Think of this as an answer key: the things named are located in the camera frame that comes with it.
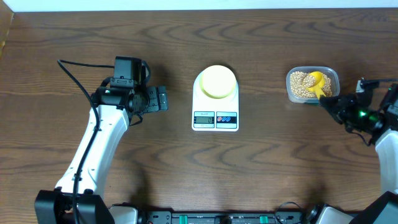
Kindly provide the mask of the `yellow measuring scoop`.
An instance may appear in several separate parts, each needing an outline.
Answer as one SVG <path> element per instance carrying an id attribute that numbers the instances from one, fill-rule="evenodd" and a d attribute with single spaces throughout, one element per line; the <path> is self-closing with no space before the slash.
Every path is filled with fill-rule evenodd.
<path id="1" fill-rule="evenodd" d="M 316 95 L 318 99 L 326 94 L 323 92 L 322 88 L 325 86 L 325 78 L 322 72 L 311 72 L 302 81 L 303 87 Z"/>

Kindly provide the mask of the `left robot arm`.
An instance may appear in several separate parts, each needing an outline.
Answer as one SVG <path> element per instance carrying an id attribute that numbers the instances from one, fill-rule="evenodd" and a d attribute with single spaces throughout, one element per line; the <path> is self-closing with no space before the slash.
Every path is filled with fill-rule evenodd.
<path id="1" fill-rule="evenodd" d="M 34 203 L 39 223 L 145 223 L 146 215 L 128 203 L 107 207 L 106 178 L 116 148 L 137 116 L 168 108 L 164 86 L 147 86 L 146 61 L 117 56 L 114 74 L 92 94 L 83 91 L 91 109 L 76 154 L 53 190 L 41 190 Z"/>

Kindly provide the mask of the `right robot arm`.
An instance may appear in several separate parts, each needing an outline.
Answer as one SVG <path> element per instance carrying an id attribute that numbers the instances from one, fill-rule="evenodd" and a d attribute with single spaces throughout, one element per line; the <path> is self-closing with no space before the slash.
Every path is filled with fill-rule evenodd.
<path id="1" fill-rule="evenodd" d="M 350 223 L 397 223 L 397 85 L 389 87 L 377 111 L 359 103 L 358 96 L 324 97 L 320 106 L 345 126 L 350 134 L 371 135 L 381 174 L 381 196 L 358 213 Z"/>

